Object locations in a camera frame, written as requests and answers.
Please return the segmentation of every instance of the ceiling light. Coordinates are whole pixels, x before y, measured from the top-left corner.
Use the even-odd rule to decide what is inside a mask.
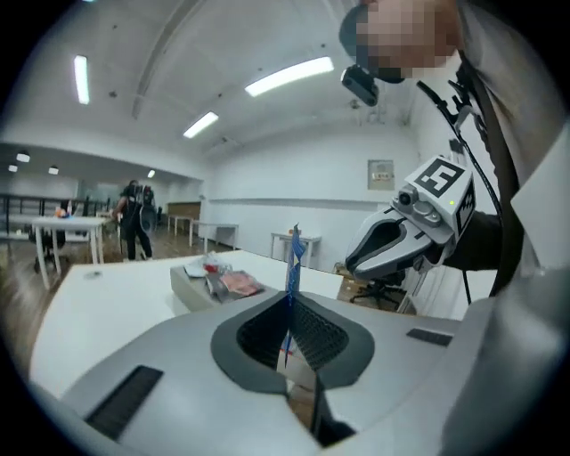
[[[87,83],[87,58],[78,55],[74,61],[75,85],[77,87],[77,97],[81,104],[89,104],[89,84]]]
[[[320,75],[322,73],[328,73],[332,70],[334,70],[334,66],[332,65],[330,57],[321,57],[320,59],[305,61],[293,67],[277,71],[277,73],[273,73],[252,85],[248,85],[246,87],[246,91],[251,96],[258,96],[274,89],[275,87],[284,86],[289,82],[298,81],[299,79]]]
[[[16,155],[16,159],[18,161],[21,161],[22,163],[28,163],[29,162],[29,155],[25,152],[21,152],[18,155]]]
[[[198,134],[199,132],[201,132],[202,130],[208,128],[209,126],[211,126],[214,122],[216,122],[219,119],[219,117],[214,114],[213,112],[209,112],[208,114],[206,114],[206,116],[204,116],[203,118],[201,118],[198,122],[196,122],[193,126],[191,126],[190,128],[188,128],[188,130],[186,130],[184,132],[184,137],[186,138],[193,138],[194,136],[196,136],[196,134]]]

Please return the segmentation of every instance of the white wall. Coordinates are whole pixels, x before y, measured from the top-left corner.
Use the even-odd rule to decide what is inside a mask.
[[[84,199],[87,196],[90,200],[106,201],[108,198],[113,201],[118,200],[118,195],[123,191],[124,186],[116,183],[84,183],[79,185],[81,194],[77,197]]]
[[[395,161],[396,188],[419,165],[409,130],[398,126],[329,126],[259,142],[214,163],[201,218],[238,224],[238,247],[261,255],[271,232],[299,223],[322,236],[317,266],[331,271],[362,220],[394,194],[368,190],[369,159]]]
[[[200,200],[201,181],[194,179],[183,179],[168,185],[167,202],[190,202]]]
[[[455,112],[452,101],[452,96],[455,92],[447,84],[447,80],[455,80],[455,71],[459,64],[460,60],[455,56],[450,59],[448,65],[444,68],[439,69],[429,77],[422,78],[441,98],[448,101],[451,112]],[[412,109],[411,129],[415,134],[422,162],[440,153],[449,153],[449,140],[454,137],[453,132],[434,104],[419,89]],[[472,118],[464,124],[461,133],[498,196],[499,191],[497,179],[494,175],[493,163],[485,150],[479,133],[475,129]],[[483,181],[475,169],[471,165],[469,167],[474,173],[476,210],[495,214],[491,197],[484,187]],[[468,284],[472,301],[489,295],[495,275],[495,271],[468,273]],[[432,270],[419,293],[419,299],[423,303],[422,309],[420,309],[423,314],[457,320],[462,319],[467,310],[467,296],[461,272],[447,267]]]
[[[0,172],[0,192],[44,198],[76,198],[78,180],[60,175]]]

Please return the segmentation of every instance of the office chair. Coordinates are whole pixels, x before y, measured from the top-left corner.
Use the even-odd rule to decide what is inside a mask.
[[[358,290],[357,295],[350,298],[350,302],[354,304],[354,300],[361,297],[373,297],[376,300],[376,306],[380,307],[380,301],[388,301],[395,305],[400,305],[400,302],[392,299],[388,293],[393,291],[402,291],[399,287],[406,278],[405,271],[398,271],[397,273],[392,273],[384,276],[380,279],[369,282],[366,287],[361,287]]]
[[[55,255],[53,254],[53,236],[51,232],[47,232],[45,230],[41,231],[42,233],[42,246],[44,247],[44,261],[46,264],[52,263],[53,267],[55,267]],[[29,231],[29,240],[36,243],[36,232],[32,228]],[[57,240],[57,248],[60,249],[65,245],[65,232],[58,231],[55,232],[55,238]],[[59,255],[60,262],[65,261],[66,263],[70,263],[71,260],[68,256]],[[36,274],[39,273],[39,258],[36,258],[36,262],[34,263],[34,272]]]

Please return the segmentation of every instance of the desk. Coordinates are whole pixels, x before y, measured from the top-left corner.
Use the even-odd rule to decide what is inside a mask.
[[[192,233],[192,218],[187,217],[187,216],[167,216],[167,219],[168,219],[167,231],[168,232],[170,232],[170,219],[171,218],[175,219],[175,236],[178,234],[178,220],[188,220],[188,222],[190,222],[190,233]]]
[[[39,268],[42,272],[42,279],[46,289],[50,288],[45,268],[44,246],[42,244],[42,229],[52,231],[53,239],[53,256],[55,257],[55,269],[58,275],[61,275],[60,256],[57,247],[56,232],[89,232],[89,240],[91,242],[91,256],[93,262],[97,265],[100,261],[103,263],[103,240],[102,226],[109,222],[109,219],[102,217],[37,217],[32,220],[32,228],[36,231],[36,252],[39,261]]]
[[[218,228],[229,228],[233,230],[233,249],[236,249],[236,245],[238,243],[238,230],[240,228],[237,224],[212,224],[209,222],[201,222],[200,220],[191,220],[190,221],[190,247],[192,247],[192,232],[194,231],[194,225],[197,226],[215,226],[216,227],[216,239],[217,239],[217,229]],[[208,233],[204,234],[204,255],[208,252]]]
[[[273,250],[275,248],[275,238],[279,240],[285,240],[291,242],[293,236],[291,234],[283,234],[280,232],[272,232],[271,233],[271,247],[269,250],[269,257],[273,258]],[[299,236],[301,242],[307,245],[306,250],[306,267],[311,267],[311,261],[313,259],[313,246],[314,244],[321,242],[321,236]],[[287,251],[283,250],[283,260],[288,260]]]
[[[286,263],[242,250],[218,255],[264,285],[285,289]],[[61,399],[82,375],[120,347],[165,320],[187,314],[170,288],[170,268],[198,257],[74,265],[45,312],[29,379]],[[340,275],[302,268],[301,291],[336,298],[341,283]]]

